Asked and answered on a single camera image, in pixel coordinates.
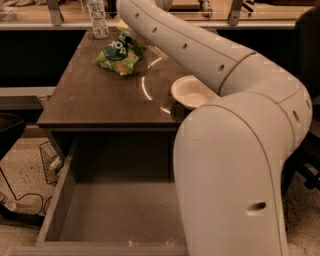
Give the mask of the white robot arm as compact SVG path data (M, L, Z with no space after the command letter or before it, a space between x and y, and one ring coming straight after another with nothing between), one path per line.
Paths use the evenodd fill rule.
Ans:
M304 85L263 55L160 9L119 0L120 17L217 94L180 125L174 177L190 256L289 256L281 172L305 138Z

